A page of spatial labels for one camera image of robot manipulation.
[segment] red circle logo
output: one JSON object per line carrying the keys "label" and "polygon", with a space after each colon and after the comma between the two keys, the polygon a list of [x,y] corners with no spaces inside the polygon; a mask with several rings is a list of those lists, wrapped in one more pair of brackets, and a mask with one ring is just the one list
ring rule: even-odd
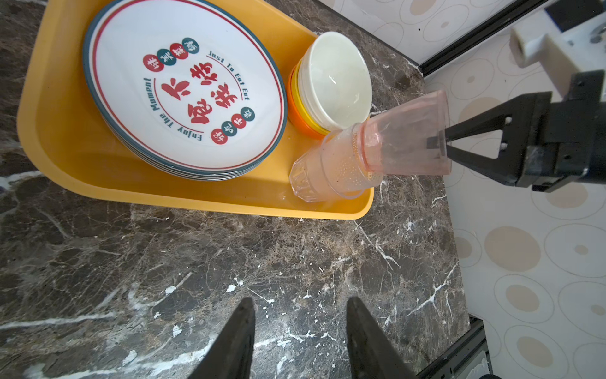
{"label": "red circle logo", "polygon": [[242,129],[246,126],[246,120],[240,115],[240,113],[236,113],[231,117],[231,123],[234,124],[238,129]]}
{"label": "red circle logo", "polygon": [[164,63],[153,54],[148,54],[143,57],[143,64],[149,71],[160,72],[164,68]]}
{"label": "red circle logo", "polygon": [[185,59],[187,58],[187,56],[189,55],[189,53],[187,52],[187,50],[183,47],[182,44],[172,44],[170,46],[170,52],[175,56],[175,58],[177,59]]}
{"label": "red circle logo", "polygon": [[210,139],[212,139],[217,145],[223,145],[227,142],[227,136],[221,129],[214,129],[210,134]]}

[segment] dark teal circle logo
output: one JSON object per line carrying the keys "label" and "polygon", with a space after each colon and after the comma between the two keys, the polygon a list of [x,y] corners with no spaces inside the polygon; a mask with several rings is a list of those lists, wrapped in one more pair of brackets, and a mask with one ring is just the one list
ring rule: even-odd
{"label": "dark teal circle logo", "polygon": [[242,108],[240,115],[246,120],[246,122],[250,122],[255,119],[255,113],[251,108],[248,107]]}
{"label": "dark teal circle logo", "polygon": [[225,133],[225,135],[228,137],[233,137],[238,132],[236,127],[230,121],[223,122],[223,124],[221,124],[221,130],[223,130],[223,133]]}
{"label": "dark teal circle logo", "polygon": [[200,45],[198,45],[198,43],[196,41],[194,41],[192,38],[189,38],[189,37],[184,38],[183,42],[181,42],[181,44],[191,54],[195,54],[200,51]]}
{"label": "dark teal circle logo", "polygon": [[177,63],[177,58],[175,58],[175,56],[170,52],[170,50],[160,49],[158,50],[158,54],[156,54],[156,56],[165,65],[172,66],[173,64]]}

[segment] yellow bowl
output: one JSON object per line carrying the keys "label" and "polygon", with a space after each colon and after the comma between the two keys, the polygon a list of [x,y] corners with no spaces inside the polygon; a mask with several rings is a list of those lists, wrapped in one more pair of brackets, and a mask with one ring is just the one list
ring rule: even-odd
{"label": "yellow bowl", "polygon": [[308,124],[306,124],[305,121],[303,121],[303,117],[301,117],[301,114],[295,106],[295,102],[293,101],[293,88],[291,86],[294,72],[295,69],[293,68],[293,70],[290,72],[290,75],[288,76],[288,80],[284,82],[284,85],[286,87],[286,98],[288,100],[288,120],[291,124],[295,126],[295,128],[297,128],[297,130],[299,130],[306,136],[313,139],[323,139],[324,135],[316,132]]}
{"label": "yellow bowl", "polygon": [[301,94],[299,93],[298,76],[299,76],[300,67],[301,67],[301,61],[299,61],[299,63],[297,63],[297,65],[293,68],[293,73],[291,74],[290,85],[291,85],[292,97],[293,97],[293,102],[295,104],[295,107],[297,108],[299,115],[301,116],[303,121],[307,124],[307,126],[309,126],[315,132],[317,132],[323,136],[328,135],[330,133],[330,131],[321,127],[313,118],[311,118],[311,116],[305,109],[305,106],[303,105],[303,101],[301,100]]}

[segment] bowl rim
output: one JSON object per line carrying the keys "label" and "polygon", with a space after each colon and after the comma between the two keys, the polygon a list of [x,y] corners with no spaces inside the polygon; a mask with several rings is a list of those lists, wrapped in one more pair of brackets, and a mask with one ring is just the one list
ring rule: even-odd
{"label": "bowl rim", "polygon": [[354,51],[357,52],[358,54],[356,54],[356,56],[359,58],[359,62],[362,62],[362,66],[363,66],[363,70],[365,73],[365,77],[368,77],[368,83],[370,84],[370,102],[368,104],[368,114],[370,114],[370,109],[372,107],[372,80],[370,79],[370,72],[368,71],[368,65],[366,64],[366,61],[364,60],[364,57],[362,56],[362,53],[360,52],[360,50],[358,49],[358,47],[356,46],[356,44],[353,43],[353,41],[351,39],[349,39],[347,36],[338,33],[338,32],[325,32],[322,35],[320,35],[318,38],[316,38],[316,40],[313,42],[313,44],[311,45],[311,47],[309,48],[309,51],[305,54],[308,58],[308,66],[309,66],[309,84],[311,85],[311,96],[314,100],[314,102],[317,105],[317,108],[319,110],[319,112],[321,112],[322,116],[327,118],[327,121],[330,121],[332,123],[331,126],[338,128],[339,130],[342,129],[347,129],[349,126],[342,126],[340,125],[338,122],[336,122],[327,112],[326,110],[323,108],[322,104],[320,103],[320,100],[316,94],[316,89],[314,88],[314,84],[313,84],[313,79],[311,77],[311,60],[312,60],[312,56],[314,51],[316,50],[316,48],[318,47],[318,44],[320,42],[322,42],[324,39],[326,38],[339,38],[342,41],[344,41],[347,45],[353,47]]}

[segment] white bowl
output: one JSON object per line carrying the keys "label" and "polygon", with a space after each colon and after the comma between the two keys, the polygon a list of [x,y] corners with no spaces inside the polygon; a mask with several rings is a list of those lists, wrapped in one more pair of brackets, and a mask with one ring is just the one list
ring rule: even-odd
{"label": "white bowl", "polygon": [[298,79],[303,105],[323,128],[347,129],[368,118],[370,74],[346,36],[327,32],[318,37],[303,56]]}

